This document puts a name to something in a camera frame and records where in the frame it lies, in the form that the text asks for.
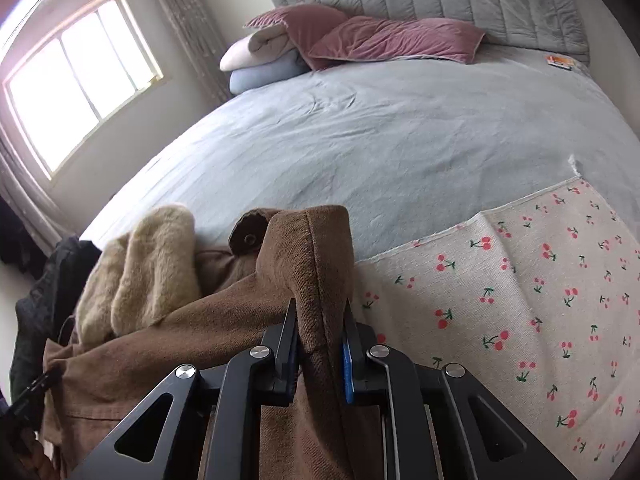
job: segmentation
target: pillow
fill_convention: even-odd
[[[276,81],[290,79],[309,72],[309,67],[297,50],[289,50],[275,61],[263,65],[239,68],[231,73],[229,89],[234,95],[260,88]]]
[[[295,48],[283,23],[277,23],[236,41],[220,60],[220,70],[231,72],[238,68],[262,65],[278,59]]]
[[[298,4],[278,7],[252,19],[245,27],[264,28],[282,23],[302,58],[313,70],[322,70],[333,63],[314,59],[308,52],[325,34],[346,22],[349,17],[341,10],[319,4]]]
[[[355,16],[318,41],[308,55],[343,61],[436,58],[472,63],[483,36],[471,23],[449,18],[398,22]]]

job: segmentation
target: cherry print fabric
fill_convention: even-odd
[[[353,311],[414,362],[466,367],[582,480],[640,431],[640,244],[572,178],[356,264]]]

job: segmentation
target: window frame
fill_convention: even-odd
[[[89,96],[86,94],[86,91],[85,91],[84,87],[82,86],[82,83],[78,79],[76,71],[73,68],[73,65],[71,64],[71,62],[70,62],[70,60],[69,60],[69,58],[68,58],[68,56],[66,54],[66,50],[65,50],[64,44],[62,43],[62,34],[68,28],[72,27],[73,24],[75,24],[79,20],[82,20],[85,16],[88,16],[89,14],[92,14],[94,12],[96,12],[96,14],[97,14],[98,8],[102,4],[105,4],[108,1],[110,1],[110,0],[92,0],[88,4],[82,6],[79,10],[74,12],[72,15],[70,15],[68,18],[66,18],[62,22],[60,22],[56,27],[54,27],[46,35],[44,35],[43,38],[41,38],[28,51],[28,53],[25,54],[25,56],[23,58],[21,58],[20,61],[18,63],[16,63],[15,66],[12,67],[11,70],[9,70],[7,76],[4,78],[4,81],[2,82],[2,90],[4,91],[4,97],[6,99],[6,102],[8,104],[8,108],[9,108],[9,110],[11,112],[11,115],[12,115],[12,118],[14,120],[14,124],[15,124],[16,128],[18,129],[18,131],[20,132],[20,135],[22,136],[22,139],[25,142],[25,144],[27,145],[29,151],[31,152],[31,155],[36,160],[36,163],[39,165],[40,169],[43,171],[45,177],[49,181],[53,181],[54,180],[55,176],[63,169],[63,167],[74,156],[74,154],[78,151],[78,149],[101,126],[103,126],[104,123],[106,123],[109,119],[111,119],[115,114],[117,114],[124,107],[129,105],[130,102],[132,102],[137,97],[139,97],[140,94],[144,93],[146,90],[149,90],[151,87],[156,86],[164,78],[164,75],[162,74],[162,70],[160,69],[160,67],[158,65],[158,62],[156,61],[155,57],[151,53],[151,50],[149,49],[149,46],[148,46],[144,36],[142,35],[142,32],[140,31],[140,28],[138,27],[138,24],[136,23],[135,18],[133,17],[133,14],[132,14],[132,12],[130,10],[129,5],[127,4],[127,1],[126,0],[114,0],[116,2],[117,6],[118,6],[118,9],[120,10],[120,13],[122,14],[122,16],[123,16],[123,18],[125,20],[125,23],[127,24],[127,27],[129,27],[129,30],[131,31],[131,35],[133,36],[134,41],[136,42],[136,46],[139,48],[140,52],[142,53],[142,56],[144,57],[146,63],[149,66],[149,68],[154,73],[154,77],[145,86],[143,86],[142,88],[139,89],[137,87],[137,85],[135,84],[135,82],[133,81],[133,79],[131,78],[131,76],[129,75],[129,72],[127,71],[127,69],[124,66],[122,60],[120,59],[120,56],[118,55],[115,47],[113,46],[113,43],[111,42],[111,38],[107,34],[107,38],[108,38],[109,42],[111,43],[112,48],[114,49],[116,57],[118,58],[118,61],[120,62],[120,64],[121,64],[125,74],[127,75],[127,78],[129,79],[130,83],[133,85],[133,88],[135,89],[135,92],[133,93],[133,95],[131,97],[129,97],[126,100],[124,100],[123,102],[121,102],[121,104],[119,104],[111,113],[109,113],[108,115],[106,115],[104,117],[102,117],[101,114],[98,112],[98,110],[95,108],[94,103],[91,101]],[[78,86],[81,89],[82,95],[87,100],[89,106],[91,107],[91,110],[94,112],[96,118],[98,119],[98,123],[90,131],[88,131],[84,135],[84,137],[82,137],[82,139],[74,146],[74,148],[62,160],[62,162],[60,162],[58,167],[55,170],[52,170],[49,167],[49,165],[46,163],[46,161],[44,160],[43,156],[41,156],[40,153],[38,152],[38,149],[37,149],[35,143],[31,140],[31,137],[30,137],[29,133],[27,132],[27,130],[24,127],[24,125],[22,124],[22,120],[20,118],[20,115],[18,115],[17,108],[15,106],[13,95],[12,95],[12,93],[10,91],[10,88],[9,88],[9,84],[10,84],[12,78],[20,71],[20,69],[25,64],[27,64],[34,56],[36,56],[36,54],[39,53],[46,45],[48,45],[51,41],[56,40],[56,39],[62,45],[62,49],[63,49],[63,52],[65,54],[66,62],[69,63],[69,66],[70,66],[71,71],[72,71],[72,73],[74,75],[74,78],[75,78],[76,82],[78,83]]]

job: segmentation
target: window pane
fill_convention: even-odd
[[[69,27],[62,33],[62,43],[80,84],[102,117],[135,93],[97,14],[92,12]]]
[[[17,72],[9,90],[33,146],[52,171],[98,124],[58,40]]]
[[[110,0],[98,9],[104,28],[116,49],[120,60],[129,72],[138,89],[144,88],[154,77],[145,57],[140,52],[136,40],[120,7],[115,0]]]

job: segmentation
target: beige fur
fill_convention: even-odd
[[[194,224],[184,206],[162,206],[107,244],[76,310],[85,347],[146,328],[200,298]]]

